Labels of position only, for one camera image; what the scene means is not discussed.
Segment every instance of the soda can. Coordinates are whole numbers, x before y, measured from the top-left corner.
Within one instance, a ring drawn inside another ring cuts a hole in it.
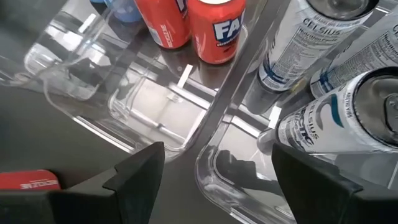
[[[398,66],[398,7],[312,76],[312,95],[318,98],[363,72],[388,66]]]
[[[288,115],[259,135],[260,150],[271,136],[314,154],[398,152],[398,67],[358,75]]]
[[[195,51],[210,64],[232,59],[238,48],[246,0],[189,0]]]
[[[154,41],[176,49],[190,39],[187,0],[136,0]]]
[[[141,14],[134,1],[131,0],[104,0],[106,6],[122,22],[137,22],[141,20]]]
[[[370,17],[378,0],[349,3],[292,0],[261,65],[263,84],[274,91],[292,88],[312,64]]]

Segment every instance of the clear plastic bin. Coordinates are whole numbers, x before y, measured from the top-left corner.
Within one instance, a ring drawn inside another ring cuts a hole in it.
[[[273,39],[287,3],[289,1],[270,1],[266,4],[264,13],[269,13],[269,16],[274,18],[274,24],[270,26],[270,24],[264,23],[263,27],[266,31],[255,30],[254,33],[254,35],[264,35],[267,32],[263,45],[267,45]],[[396,2],[381,1],[365,25],[327,57],[320,59],[309,68],[308,74],[312,74],[312,71],[329,63],[330,59],[393,9],[395,5]],[[253,60],[252,63],[257,65],[258,61]],[[284,100],[278,103],[283,105],[284,101],[292,102],[291,99],[294,97],[297,99],[297,105],[293,105],[293,108],[298,109],[308,103],[305,101],[305,97],[298,95],[302,94],[301,90],[308,78],[310,77],[305,77],[297,84],[293,92],[286,93],[282,97]],[[271,155],[263,154],[257,148],[256,139],[259,133],[269,126],[274,127],[280,117],[270,116],[272,106],[268,112],[262,115],[254,115],[249,112],[245,95],[248,90],[255,88],[253,86],[255,83],[255,72],[247,71],[240,79],[238,89],[231,97],[220,125],[197,159],[195,166],[197,184],[209,200],[243,223],[295,223],[295,218],[278,185]],[[398,169],[397,155],[356,154],[319,155],[318,157],[337,165],[344,172],[357,175],[389,189],[398,189],[395,178]]]
[[[12,3],[14,14],[29,15],[18,23],[40,27],[29,41],[9,37],[24,48],[16,58],[2,52],[1,83],[43,85],[52,105],[100,137],[131,153],[163,141],[169,161],[195,142],[266,0],[247,1],[238,53],[223,65],[199,60],[190,42],[160,48],[143,21],[120,22],[104,4],[56,2],[31,1],[23,10]]]

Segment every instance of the can lid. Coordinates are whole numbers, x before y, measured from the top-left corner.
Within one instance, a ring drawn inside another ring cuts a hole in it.
[[[359,122],[372,137],[398,147],[398,77],[366,80],[356,93],[354,106]]]
[[[224,4],[232,0],[199,0],[199,1],[207,4]]]

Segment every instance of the red label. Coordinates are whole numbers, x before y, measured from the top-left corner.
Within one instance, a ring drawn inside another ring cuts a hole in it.
[[[235,56],[245,6],[246,0],[222,4],[188,1],[193,44],[202,60],[220,64]]]
[[[0,173],[0,189],[58,190],[57,177],[47,170]]]
[[[150,34],[160,46],[176,49],[190,38],[186,0],[136,0]]]

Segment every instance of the gray countertop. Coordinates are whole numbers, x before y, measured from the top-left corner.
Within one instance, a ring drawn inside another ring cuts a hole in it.
[[[0,86],[0,172],[49,169],[73,186],[129,154],[52,107],[44,95]],[[194,166],[200,148],[165,165],[150,224],[239,223],[199,191]]]

